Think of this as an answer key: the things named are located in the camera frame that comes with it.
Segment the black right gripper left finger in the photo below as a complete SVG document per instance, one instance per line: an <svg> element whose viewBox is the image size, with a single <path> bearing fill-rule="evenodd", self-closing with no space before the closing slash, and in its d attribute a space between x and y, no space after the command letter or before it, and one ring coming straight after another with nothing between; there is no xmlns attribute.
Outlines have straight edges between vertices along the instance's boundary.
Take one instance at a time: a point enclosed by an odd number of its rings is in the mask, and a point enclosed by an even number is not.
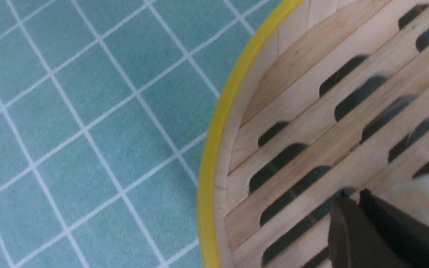
<svg viewBox="0 0 429 268"><path fill-rule="evenodd" d="M356 200L339 194L333 199L327 237L333 268L410 268L376 230Z"/></svg>

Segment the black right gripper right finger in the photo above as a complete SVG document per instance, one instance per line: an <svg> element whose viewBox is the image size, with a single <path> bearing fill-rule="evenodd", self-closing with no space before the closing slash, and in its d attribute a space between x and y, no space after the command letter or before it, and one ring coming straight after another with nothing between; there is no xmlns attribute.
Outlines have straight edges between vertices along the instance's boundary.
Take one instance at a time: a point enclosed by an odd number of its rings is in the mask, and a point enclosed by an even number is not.
<svg viewBox="0 0 429 268"><path fill-rule="evenodd" d="M360 191L359 206L398 258L410 268L429 268L429 226L368 189Z"/></svg>

